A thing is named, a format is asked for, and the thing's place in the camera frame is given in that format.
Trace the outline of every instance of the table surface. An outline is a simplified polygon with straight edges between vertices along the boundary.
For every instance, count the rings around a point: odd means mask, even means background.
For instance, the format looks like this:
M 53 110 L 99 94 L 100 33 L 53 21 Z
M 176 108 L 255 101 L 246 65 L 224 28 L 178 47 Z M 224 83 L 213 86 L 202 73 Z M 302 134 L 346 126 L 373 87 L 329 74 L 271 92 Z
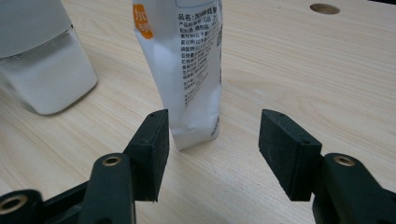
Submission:
M 218 139 L 177 151 L 171 139 L 158 203 L 138 223 L 314 223 L 291 203 L 258 149 L 262 109 L 293 118 L 322 144 L 362 161 L 396 191 L 396 6 L 327 0 L 223 2 Z M 25 111 L 0 91 L 0 195 L 48 199 L 86 181 L 96 159 L 121 152 L 162 109 L 134 35 L 128 0 L 63 0 L 99 78 L 54 116 Z

